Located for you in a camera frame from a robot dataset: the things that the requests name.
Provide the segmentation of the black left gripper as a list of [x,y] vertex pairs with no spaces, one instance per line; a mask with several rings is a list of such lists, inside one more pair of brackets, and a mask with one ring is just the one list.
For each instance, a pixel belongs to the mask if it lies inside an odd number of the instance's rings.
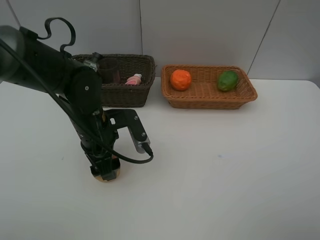
[[96,114],[72,111],[71,123],[80,138],[80,146],[89,162],[92,175],[100,175],[103,181],[112,181],[118,176],[118,160],[103,145],[114,147],[118,135],[109,127],[110,121],[101,109]]

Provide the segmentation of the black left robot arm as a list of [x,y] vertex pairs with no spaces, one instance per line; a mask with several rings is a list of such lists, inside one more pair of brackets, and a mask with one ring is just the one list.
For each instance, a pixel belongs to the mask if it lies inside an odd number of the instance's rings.
[[118,177],[120,160],[104,146],[112,149],[119,135],[103,110],[102,80],[93,69],[40,42],[33,31],[2,25],[0,80],[56,96],[68,110],[91,174],[104,182]]

